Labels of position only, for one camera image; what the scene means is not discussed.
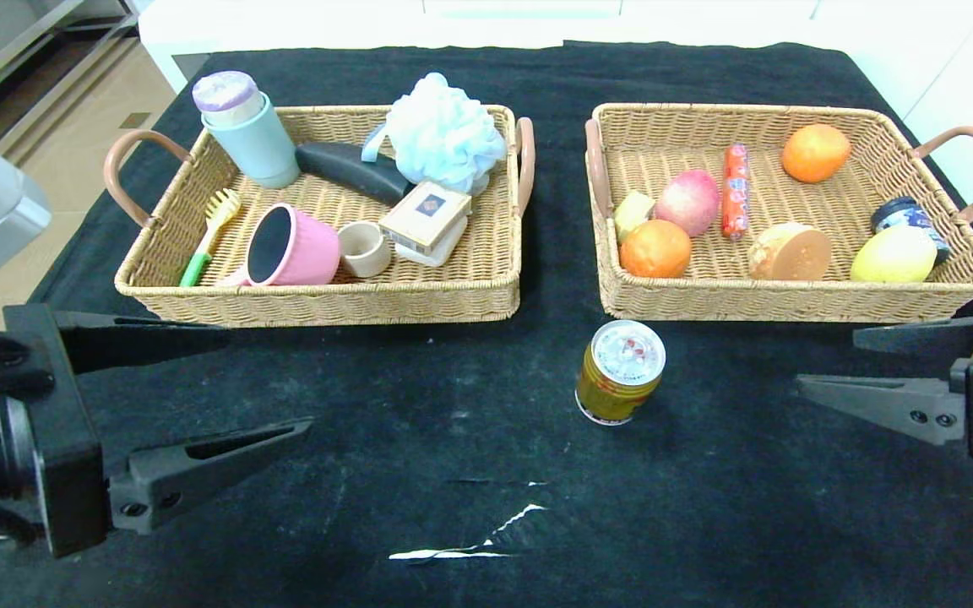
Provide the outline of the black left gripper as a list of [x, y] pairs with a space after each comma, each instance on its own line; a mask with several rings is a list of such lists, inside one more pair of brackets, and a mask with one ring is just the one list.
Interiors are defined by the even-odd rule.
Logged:
[[103, 448], [76, 374], [224, 349], [231, 332], [42, 304], [5, 307], [3, 316], [0, 551], [42, 539], [65, 557], [103, 543], [111, 526], [150, 535], [287, 457], [313, 426], [298, 418], [133, 450], [109, 477], [107, 497]]

